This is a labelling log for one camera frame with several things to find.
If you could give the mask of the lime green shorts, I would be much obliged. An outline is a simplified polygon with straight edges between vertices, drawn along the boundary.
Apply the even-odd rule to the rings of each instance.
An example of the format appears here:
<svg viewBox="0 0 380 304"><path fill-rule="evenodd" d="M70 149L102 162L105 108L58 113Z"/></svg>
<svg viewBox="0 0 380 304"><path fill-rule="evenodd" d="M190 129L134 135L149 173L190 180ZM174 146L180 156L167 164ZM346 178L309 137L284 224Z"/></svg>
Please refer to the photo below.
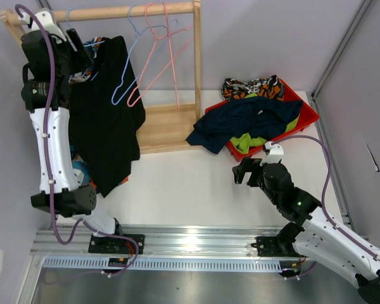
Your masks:
<svg viewBox="0 0 380 304"><path fill-rule="evenodd" d="M254 116L254 123L241 137L230 139L232 145L243 155L293 130L299 121L303 104L300 100L285 102L255 93L247 95L242 101L249 99L262 104Z"/></svg>

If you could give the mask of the navy blue shorts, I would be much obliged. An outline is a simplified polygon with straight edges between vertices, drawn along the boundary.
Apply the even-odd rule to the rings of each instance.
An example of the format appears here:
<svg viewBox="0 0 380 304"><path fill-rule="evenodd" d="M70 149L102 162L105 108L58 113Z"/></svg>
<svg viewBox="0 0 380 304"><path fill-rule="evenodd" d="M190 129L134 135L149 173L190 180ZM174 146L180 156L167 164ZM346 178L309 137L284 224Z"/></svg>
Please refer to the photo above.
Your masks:
<svg viewBox="0 0 380 304"><path fill-rule="evenodd" d="M233 137L274 139L300 116L303 101L279 101L260 96L234 99L205 113L186 141L217 154Z"/></svg>

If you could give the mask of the orange camouflage shorts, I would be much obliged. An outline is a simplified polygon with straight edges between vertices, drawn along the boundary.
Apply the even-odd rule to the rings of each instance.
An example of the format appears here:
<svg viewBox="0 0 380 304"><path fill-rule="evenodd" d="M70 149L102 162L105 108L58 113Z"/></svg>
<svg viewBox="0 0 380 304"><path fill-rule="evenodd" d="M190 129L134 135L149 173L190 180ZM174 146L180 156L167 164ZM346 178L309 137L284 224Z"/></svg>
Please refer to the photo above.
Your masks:
<svg viewBox="0 0 380 304"><path fill-rule="evenodd" d="M277 76L261 77L242 82L237 79L226 78L221 87L221 95L225 100L244 99L250 94L269 99L284 100L285 84Z"/></svg>

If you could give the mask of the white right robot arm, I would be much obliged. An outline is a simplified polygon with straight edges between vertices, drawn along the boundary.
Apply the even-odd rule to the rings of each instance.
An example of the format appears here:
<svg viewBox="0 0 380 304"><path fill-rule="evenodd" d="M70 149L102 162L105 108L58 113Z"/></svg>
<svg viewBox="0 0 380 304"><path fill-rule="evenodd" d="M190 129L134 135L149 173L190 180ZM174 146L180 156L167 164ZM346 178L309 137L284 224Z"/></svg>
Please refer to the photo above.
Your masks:
<svg viewBox="0 0 380 304"><path fill-rule="evenodd" d="M325 215L322 203L296 187L281 163L244 158L233 167L234 182L260 188L289 222L274 237L257 237L252 247L260 257L307 257L354 286L366 303L380 303L380 249Z"/></svg>

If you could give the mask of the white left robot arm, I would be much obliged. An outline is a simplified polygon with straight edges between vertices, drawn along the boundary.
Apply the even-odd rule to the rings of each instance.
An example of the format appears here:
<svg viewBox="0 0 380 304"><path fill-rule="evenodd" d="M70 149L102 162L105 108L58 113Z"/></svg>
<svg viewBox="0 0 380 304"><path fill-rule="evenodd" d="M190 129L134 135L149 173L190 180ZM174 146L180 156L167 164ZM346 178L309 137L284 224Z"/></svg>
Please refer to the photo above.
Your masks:
<svg viewBox="0 0 380 304"><path fill-rule="evenodd" d="M28 62L23 67L22 99L37 139L41 181L39 193L31 197L34 208L88 225L110 253L125 245L117 219L96 204L96 192L82 184L73 168L69 143L69 97L71 74L91 59L81 43L78 49L66 38L48 31L31 31L22 37Z"/></svg>

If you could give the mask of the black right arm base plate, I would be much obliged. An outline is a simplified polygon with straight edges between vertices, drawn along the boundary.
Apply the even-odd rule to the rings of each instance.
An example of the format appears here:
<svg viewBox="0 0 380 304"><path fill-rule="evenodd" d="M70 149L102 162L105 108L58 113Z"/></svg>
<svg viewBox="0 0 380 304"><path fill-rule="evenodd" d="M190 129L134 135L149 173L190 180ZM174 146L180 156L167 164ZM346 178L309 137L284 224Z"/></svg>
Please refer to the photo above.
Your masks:
<svg viewBox="0 0 380 304"><path fill-rule="evenodd" d="M257 236L250 246L257 250L259 257L299 257L292 246L281 245L275 236Z"/></svg>

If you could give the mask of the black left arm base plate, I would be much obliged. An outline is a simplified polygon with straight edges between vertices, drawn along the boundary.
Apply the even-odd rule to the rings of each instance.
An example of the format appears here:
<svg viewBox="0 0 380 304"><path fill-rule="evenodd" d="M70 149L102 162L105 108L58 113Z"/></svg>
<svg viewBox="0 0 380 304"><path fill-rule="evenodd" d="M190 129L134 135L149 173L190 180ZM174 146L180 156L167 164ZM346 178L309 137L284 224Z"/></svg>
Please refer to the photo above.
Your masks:
<svg viewBox="0 0 380 304"><path fill-rule="evenodd" d="M139 255L143 254L145 245L144 234L124 234L134 240L139 247ZM91 240L88 247L89 253L95 254L117 254L117 255L135 255L135 246L131 241L124 239L117 239L114 237L96 237L91 236Z"/></svg>

